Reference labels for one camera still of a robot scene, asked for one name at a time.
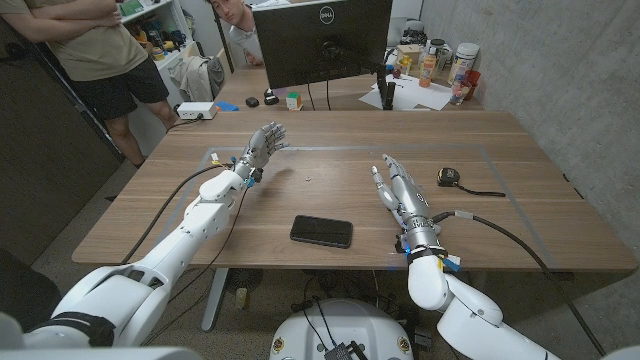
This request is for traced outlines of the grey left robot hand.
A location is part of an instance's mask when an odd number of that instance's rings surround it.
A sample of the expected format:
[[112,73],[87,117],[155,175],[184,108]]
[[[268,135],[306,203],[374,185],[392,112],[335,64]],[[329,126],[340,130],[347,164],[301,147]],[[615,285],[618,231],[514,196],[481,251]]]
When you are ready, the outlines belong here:
[[271,122],[258,129],[250,138],[233,171],[241,178],[252,179],[259,183],[262,180],[263,168],[270,157],[280,149],[288,147],[283,142],[286,129],[282,124]]

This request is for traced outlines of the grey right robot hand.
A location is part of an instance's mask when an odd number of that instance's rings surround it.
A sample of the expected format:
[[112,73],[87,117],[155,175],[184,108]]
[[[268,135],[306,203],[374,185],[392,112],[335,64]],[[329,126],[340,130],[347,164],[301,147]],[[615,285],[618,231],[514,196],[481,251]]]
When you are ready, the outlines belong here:
[[436,230],[429,216],[429,206],[411,175],[393,157],[383,154],[390,172],[391,185],[385,183],[378,169],[373,166],[371,173],[378,195],[404,230],[409,248],[430,248],[437,255],[446,255],[440,245]]

